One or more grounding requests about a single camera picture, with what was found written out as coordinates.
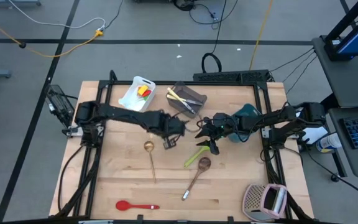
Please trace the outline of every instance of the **white plastic dish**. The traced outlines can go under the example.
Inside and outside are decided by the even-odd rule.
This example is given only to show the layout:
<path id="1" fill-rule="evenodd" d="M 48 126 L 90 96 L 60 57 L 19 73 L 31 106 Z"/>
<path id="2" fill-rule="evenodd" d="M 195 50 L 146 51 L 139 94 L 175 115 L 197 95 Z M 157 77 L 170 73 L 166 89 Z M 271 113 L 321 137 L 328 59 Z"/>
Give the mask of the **white plastic dish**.
<path id="1" fill-rule="evenodd" d="M 138 97 L 137 95 L 137 89 L 142 85 L 147 85 L 149 90 L 151 90 L 151 94 L 149 95 L 146 101 L 144 101 L 142 98 Z M 154 90 L 155 90 L 154 82 L 142 78 L 140 76 L 136 76 L 134 77 L 132 85 L 129 87 L 124 97 L 118 100 L 118 103 L 124 106 L 126 109 L 143 112 L 147 109 L 150 102 L 153 100 L 155 95 Z"/>

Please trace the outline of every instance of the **floor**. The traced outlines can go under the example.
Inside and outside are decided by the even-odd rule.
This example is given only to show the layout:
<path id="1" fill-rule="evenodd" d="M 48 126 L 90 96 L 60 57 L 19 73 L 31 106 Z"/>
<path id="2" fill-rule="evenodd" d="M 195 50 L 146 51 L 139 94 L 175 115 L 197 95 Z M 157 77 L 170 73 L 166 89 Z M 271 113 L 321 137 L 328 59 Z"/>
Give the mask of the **floor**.
<path id="1" fill-rule="evenodd" d="M 199 2 L 220 15 L 224 1 Z M 355 2 L 275 1 L 252 69 L 272 70 L 306 52 L 313 37 L 327 34 L 345 15 L 343 5 L 351 7 Z M 48 0 L 42 1 L 41 7 L 19 6 L 39 21 L 71 22 L 77 26 L 93 17 L 111 20 L 119 3 L 119 0 Z M 227 1 L 226 12 L 234 3 L 234 0 Z M 224 71 L 249 69 L 268 6 L 269 0 L 239 1 L 223 22 L 219 39 L 227 41 L 217 46 L 215 54 L 221 59 Z M 8 7 L 0 7 L 0 26 L 12 36 L 25 39 L 28 47 L 45 54 L 69 50 L 92 37 L 100 26 L 100 21 L 72 30 L 41 26 Z M 200 21 L 211 19 L 202 8 L 193 13 Z M 140 4 L 125 0 L 120 15 L 104 37 L 59 59 L 22 50 L 0 33 L 0 69 L 13 72 L 12 78 L 0 79 L 0 204 L 19 153 L 27 152 L 17 184 L 11 188 L 6 213 L 3 215 L 2 209 L 0 219 L 45 218 L 49 212 L 66 139 L 60 132 L 62 125 L 40 98 L 45 83 L 58 84 L 66 94 L 77 95 L 82 81 L 107 79 L 110 69 L 120 80 L 131 80 L 136 75 L 151 80 L 192 80 L 194 73 L 201 72 L 201 57 L 212 50 L 216 33 L 211 26 L 194 23 L 187 12 L 179 11 L 165 0 L 144 0 Z M 298 63 L 274 71 L 276 81 L 282 82 Z M 305 66 L 306 63 L 285 81 L 287 91 Z M 206 69 L 217 70 L 211 60 L 206 61 Z M 288 100 L 293 104 L 321 101 L 330 93 L 321 65 L 314 60 L 288 93 Z M 326 222 L 358 223 L 358 192 L 331 182 L 330 175 L 308 155 L 302 156 L 315 217 Z M 335 170 L 330 155 L 313 156 Z M 358 178 L 347 179 L 358 186 Z"/>

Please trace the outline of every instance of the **computer monitor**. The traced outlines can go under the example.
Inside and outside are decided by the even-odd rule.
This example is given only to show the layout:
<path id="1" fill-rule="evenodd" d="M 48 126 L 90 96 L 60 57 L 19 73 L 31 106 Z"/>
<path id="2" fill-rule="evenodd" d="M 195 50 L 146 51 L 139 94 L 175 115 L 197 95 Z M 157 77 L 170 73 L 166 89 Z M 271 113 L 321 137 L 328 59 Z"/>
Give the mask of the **computer monitor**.
<path id="1" fill-rule="evenodd" d="M 354 23 L 358 16 L 358 2 L 343 17 L 336 27 L 326 36 L 325 50 L 332 61 L 351 60 L 358 56 L 358 25 L 345 37 L 341 38 L 342 32 Z"/>

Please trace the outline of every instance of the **yellow object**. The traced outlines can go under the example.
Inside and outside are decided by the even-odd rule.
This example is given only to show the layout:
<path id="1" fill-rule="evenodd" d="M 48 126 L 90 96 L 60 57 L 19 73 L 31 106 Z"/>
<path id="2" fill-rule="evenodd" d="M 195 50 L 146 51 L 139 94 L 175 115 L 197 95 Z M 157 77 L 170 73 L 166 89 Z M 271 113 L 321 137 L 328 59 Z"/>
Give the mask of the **yellow object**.
<path id="1" fill-rule="evenodd" d="M 190 166 L 190 164 L 192 164 L 194 162 L 194 160 L 196 160 L 197 157 L 199 157 L 201 155 L 201 153 L 203 153 L 204 151 L 209 151 L 209 147 L 208 146 L 202 146 L 201 149 L 199 149 L 199 151 L 196 154 L 194 154 L 190 159 L 188 159 L 185 162 L 185 168 Z"/>
<path id="2" fill-rule="evenodd" d="M 256 40 L 256 44 L 255 44 L 255 48 L 254 48 L 254 53 L 252 53 L 251 63 L 249 64 L 249 70 L 251 70 L 251 68 L 252 68 L 252 63 L 254 62 L 254 57 L 255 57 L 256 49 L 258 48 L 259 40 L 260 40 L 260 38 L 262 37 L 262 32 L 264 31 L 264 27 L 265 27 L 267 18 L 268 18 L 269 14 L 270 14 L 270 9 L 272 8 L 272 5 L 273 5 L 273 0 L 270 0 L 270 3 L 269 3 L 269 5 L 268 5 L 268 9 L 267 9 L 266 14 L 265 14 L 265 19 L 264 19 L 264 21 L 263 21 L 263 23 L 262 23 L 262 27 L 260 28 L 259 35 L 258 35 L 258 39 Z"/>
<path id="3" fill-rule="evenodd" d="M 19 42 L 18 40 L 16 40 L 16 39 L 13 38 L 12 36 L 10 36 L 10 35 L 9 35 L 7 32 L 5 32 L 3 29 L 0 28 L 0 31 L 1 31 L 5 36 L 7 36 L 8 38 L 10 38 L 13 42 L 15 42 L 15 43 L 17 43 L 17 44 L 19 44 L 19 45 L 22 45 L 21 42 Z M 78 44 L 78 45 L 74 46 L 72 49 L 70 49 L 70 50 L 68 50 L 68 51 L 66 51 L 66 52 L 64 52 L 64 53 L 62 53 L 62 54 L 60 54 L 60 55 L 44 55 L 43 53 L 40 53 L 40 52 L 38 52 L 38 51 L 36 51 L 36 50 L 30 48 L 30 47 L 26 47 L 25 49 L 27 49 L 27 50 L 29 50 L 29 51 L 31 51 L 31 52 L 37 54 L 37 55 L 43 56 L 43 57 L 55 58 L 55 57 L 60 57 L 60 56 L 69 54 L 70 52 L 72 52 L 72 51 L 75 50 L 76 48 L 81 47 L 81 46 L 83 46 L 83 45 L 85 45 L 85 44 L 88 44 L 88 43 L 90 43 L 92 40 L 94 40 L 94 39 L 96 39 L 97 37 L 100 37 L 100 36 L 102 36 L 102 35 L 103 35 L 103 32 L 102 32 L 102 31 L 96 30 L 95 35 L 94 35 L 92 38 L 90 38 L 90 40 L 87 40 L 86 42 L 83 42 L 82 44 Z"/>
<path id="4" fill-rule="evenodd" d="M 137 91 L 137 93 L 142 96 L 144 92 L 146 92 L 146 90 L 148 89 L 149 87 L 147 85 L 142 85 L 139 90 Z"/>
<path id="5" fill-rule="evenodd" d="M 171 88 L 167 88 L 169 94 L 171 94 L 173 97 L 175 97 L 177 100 L 184 102 L 182 98 L 180 98 Z"/>
<path id="6" fill-rule="evenodd" d="M 174 97 L 174 96 L 172 96 L 172 95 L 169 95 L 169 94 L 167 94 L 167 98 L 168 98 L 168 99 L 171 99 L 171 100 L 178 100 L 176 97 Z"/>

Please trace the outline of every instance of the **metal spoon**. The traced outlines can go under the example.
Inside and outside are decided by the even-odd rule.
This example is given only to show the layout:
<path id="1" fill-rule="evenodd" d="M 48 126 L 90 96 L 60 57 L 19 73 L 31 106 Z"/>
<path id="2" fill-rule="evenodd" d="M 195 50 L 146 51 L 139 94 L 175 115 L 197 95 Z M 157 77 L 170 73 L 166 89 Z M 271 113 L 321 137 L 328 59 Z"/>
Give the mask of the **metal spoon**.
<path id="1" fill-rule="evenodd" d="M 183 194 L 181 200 L 186 200 L 187 196 L 190 193 L 191 188 L 193 187 L 194 183 L 196 182 L 198 176 L 202 174 L 203 172 L 207 171 L 211 167 L 211 160 L 207 157 L 202 157 L 200 161 L 198 161 L 198 170 L 197 174 L 194 177 L 193 181 L 191 181 L 190 186 L 187 188 L 185 193 Z"/>
<path id="2" fill-rule="evenodd" d="M 149 153 L 150 155 L 150 161 L 152 163 L 152 171 L 153 171 L 153 179 L 154 183 L 157 182 L 157 179 L 155 178 L 155 171 L 154 171 L 154 163 L 153 163 L 153 157 L 152 157 L 152 151 L 154 149 L 154 143 L 152 141 L 147 141 L 144 143 L 144 149 Z"/>

